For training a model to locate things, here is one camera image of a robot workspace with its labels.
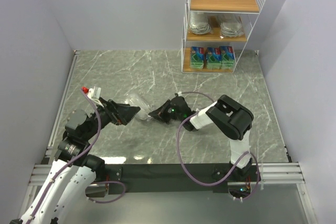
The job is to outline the silver sponge pack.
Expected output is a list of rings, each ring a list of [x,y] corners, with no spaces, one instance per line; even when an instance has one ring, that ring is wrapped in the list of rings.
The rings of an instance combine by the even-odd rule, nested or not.
[[[149,113],[152,112],[154,108],[138,93],[127,93],[125,95],[125,102],[131,106],[138,106],[140,108],[140,111],[135,116],[136,119],[141,121],[151,120]]]
[[[190,12],[188,19],[189,31],[195,35],[212,33],[208,15],[204,12]]]
[[[241,21],[234,14],[219,14],[217,22],[223,37],[239,37],[244,34]]]

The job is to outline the blue green sponge pack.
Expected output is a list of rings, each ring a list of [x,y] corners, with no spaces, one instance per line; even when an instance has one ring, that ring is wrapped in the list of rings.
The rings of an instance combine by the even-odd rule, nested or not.
[[[222,55],[219,48],[207,47],[206,67],[207,69],[220,69],[222,67]]]
[[[190,48],[190,67],[192,69],[203,69],[205,66],[205,49],[203,47]]]
[[[220,54],[222,57],[222,67],[224,69],[234,69],[236,64],[236,57],[232,46],[220,46]]]

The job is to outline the silver sponge pack top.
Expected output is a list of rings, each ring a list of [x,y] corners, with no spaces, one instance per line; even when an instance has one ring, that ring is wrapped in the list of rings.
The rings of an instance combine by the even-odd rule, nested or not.
[[[195,35],[212,33],[208,15],[204,12],[190,12],[188,19],[189,31]]]

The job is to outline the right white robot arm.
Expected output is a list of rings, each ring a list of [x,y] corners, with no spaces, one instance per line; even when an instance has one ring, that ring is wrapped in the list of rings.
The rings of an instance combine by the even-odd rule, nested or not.
[[[249,134],[254,116],[245,106],[231,97],[222,95],[209,106],[198,111],[192,110],[185,98],[176,94],[163,105],[149,113],[162,123],[170,120],[181,121],[187,131],[197,131],[211,124],[229,138],[230,165],[234,166],[233,177],[245,178],[251,168]]]

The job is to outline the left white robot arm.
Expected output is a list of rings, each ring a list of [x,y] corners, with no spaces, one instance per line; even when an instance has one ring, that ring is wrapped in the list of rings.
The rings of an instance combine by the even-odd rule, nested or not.
[[[26,212],[11,223],[61,223],[72,205],[91,183],[107,183],[105,161],[90,155],[100,131],[108,124],[127,125],[140,111],[138,106],[99,98],[89,100],[94,112],[78,109],[65,125],[50,171]]]

